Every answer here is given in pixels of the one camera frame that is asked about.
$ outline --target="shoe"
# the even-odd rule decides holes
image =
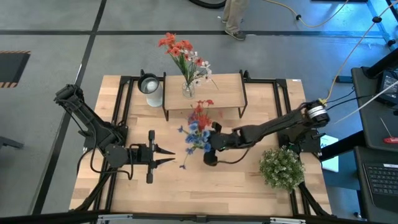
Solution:
[[[231,37],[234,37],[237,40],[245,40],[246,39],[246,34],[242,31],[237,31],[237,32],[229,32],[228,30],[224,30],[227,34],[229,34]]]

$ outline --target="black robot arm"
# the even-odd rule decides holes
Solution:
[[[322,103],[313,101],[302,103],[297,109],[264,124],[234,128],[231,134],[221,133],[221,125],[213,123],[214,131],[209,138],[211,151],[205,153],[203,160],[205,164],[215,166],[218,162],[216,151],[250,148],[263,137],[281,130],[295,133],[290,138],[297,139],[313,128],[324,127],[329,120]]]
[[[83,91],[77,85],[66,85],[56,93],[54,101],[74,114],[87,128],[80,131],[85,138],[85,147],[88,149],[98,148],[109,163],[110,169],[117,170],[123,165],[148,165],[147,183],[153,181],[153,169],[158,165],[170,161],[160,159],[154,161],[154,153],[174,154],[166,151],[155,144],[155,131],[149,131],[149,146],[145,144],[132,144],[125,148],[127,127],[115,126],[103,121],[84,101]]]

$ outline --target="gray floor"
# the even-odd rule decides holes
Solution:
[[[0,0],[0,29],[91,30],[100,2]],[[340,6],[310,0],[281,2],[303,14],[309,24],[323,21]],[[377,12],[386,7],[383,0],[372,2]],[[108,0],[99,29],[222,30],[218,18],[221,14],[220,10],[202,9],[186,0]],[[393,34],[397,22],[391,12],[386,15],[383,24]],[[348,4],[330,23],[315,30],[365,31],[371,25],[371,18],[365,4]],[[243,29],[310,30],[296,23],[288,10],[262,1],[251,1]],[[163,71],[178,74],[163,49],[157,48],[159,38],[159,35],[97,36],[81,84],[88,105],[95,105],[103,75],[137,75],[141,68],[155,74]],[[354,37],[249,36],[245,42],[237,42],[227,35],[183,35],[179,38],[190,40],[199,54],[211,62],[213,73],[243,69],[249,70],[252,77],[299,78],[308,100],[326,96],[339,66],[359,40]],[[0,135],[26,144],[21,151],[5,147],[0,152],[0,217],[30,212],[63,112],[52,100],[57,90],[74,82],[87,41],[87,35],[0,35],[0,50],[32,51],[18,87],[0,89]],[[372,65],[388,54],[385,43],[380,37],[364,39],[342,74],[349,75],[352,67]],[[337,84],[332,98],[349,93],[351,86]],[[331,110],[330,116],[337,120],[355,108],[356,103],[352,101]],[[361,129],[356,114],[337,125],[330,124],[324,132],[344,138]],[[44,213],[67,211],[82,145],[83,138],[71,123]],[[359,209],[356,192],[328,187],[328,193],[333,213],[353,218],[352,213]]]

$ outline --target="wooden tabletop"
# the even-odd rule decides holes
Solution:
[[[164,106],[167,110],[191,109],[197,99],[212,99],[213,108],[237,108],[244,106],[241,74],[213,75],[213,82],[202,82],[195,87],[195,98],[186,99],[182,95],[182,75],[166,76]]]
[[[114,102],[118,93],[120,76],[104,76],[95,112],[105,121],[111,121]],[[213,120],[223,125],[223,132],[230,133],[231,128],[261,124],[277,117],[275,99],[271,84],[246,83],[248,107],[245,115],[239,119],[234,108],[210,110]],[[287,80],[289,98],[292,108],[305,101],[300,80]],[[282,90],[280,89],[282,110],[285,113]],[[218,164],[210,167],[203,163],[203,153],[196,151],[187,159],[187,169],[179,168],[183,163],[188,144],[185,135],[177,128],[187,127],[187,116],[191,110],[170,111],[170,119],[164,118],[162,108],[152,108],[146,103],[145,96],[133,87],[127,125],[129,134],[126,145],[147,143],[148,131],[155,130],[155,142],[160,147],[173,151],[174,156],[155,155],[156,159],[175,157],[176,160],[162,164],[154,171],[154,183],[146,184],[146,166],[134,166],[133,180],[126,174],[118,174],[112,201],[112,212],[123,213],[178,213],[209,215],[258,215],[258,216],[291,216],[289,194],[284,190],[274,190],[264,184],[259,175],[259,160],[262,152],[278,145],[276,134],[266,136],[254,146],[249,154],[234,165]],[[121,119],[123,109],[119,112]],[[243,150],[218,152],[218,159],[234,161],[242,156]],[[94,167],[101,169],[102,155],[95,154]],[[305,183],[317,202],[327,212],[331,212],[325,182],[319,161],[309,153],[301,153],[305,163]],[[81,162],[70,208],[79,206],[98,182],[99,175],[90,169],[90,154]],[[100,208],[108,186],[104,188]],[[299,190],[296,191],[298,210],[303,213]]]

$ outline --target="khaki pants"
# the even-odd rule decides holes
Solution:
[[[226,0],[223,20],[227,21],[225,29],[235,33],[240,30],[244,11],[249,5],[249,0]]]

